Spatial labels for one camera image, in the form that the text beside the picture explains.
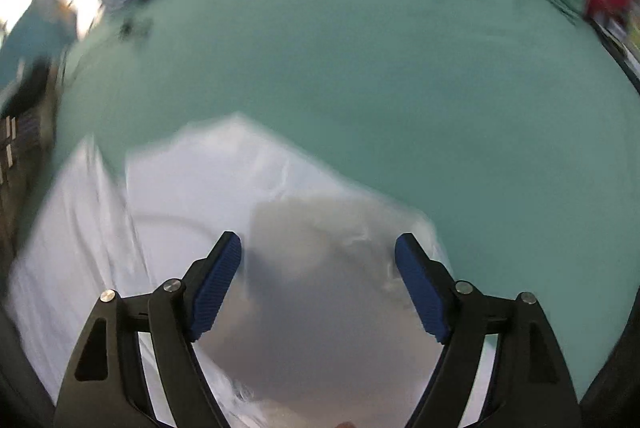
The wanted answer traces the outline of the white hooded garment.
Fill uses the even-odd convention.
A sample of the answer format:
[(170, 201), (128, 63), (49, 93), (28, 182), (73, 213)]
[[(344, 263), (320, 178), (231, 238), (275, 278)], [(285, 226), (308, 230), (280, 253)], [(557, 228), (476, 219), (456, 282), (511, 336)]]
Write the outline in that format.
[(397, 269), (432, 222), (231, 116), (137, 149), (117, 182), (86, 137), (12, 266), (6, 307), (49, 396), (101, 292), (182, 293), (233, 427), (402, 427), (442, 347)]

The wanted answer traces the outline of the green bed sheet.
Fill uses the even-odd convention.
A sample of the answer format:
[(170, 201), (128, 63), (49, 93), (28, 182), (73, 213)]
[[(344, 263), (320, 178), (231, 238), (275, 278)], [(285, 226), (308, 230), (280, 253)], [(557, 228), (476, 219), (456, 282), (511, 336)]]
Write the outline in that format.
[(423, 211), (454, 272), (535, 292), (584, 392), (639, 285), (639, 96), (548, 0), (149, 0), (68, 54), (53, 162), (241, 113)]

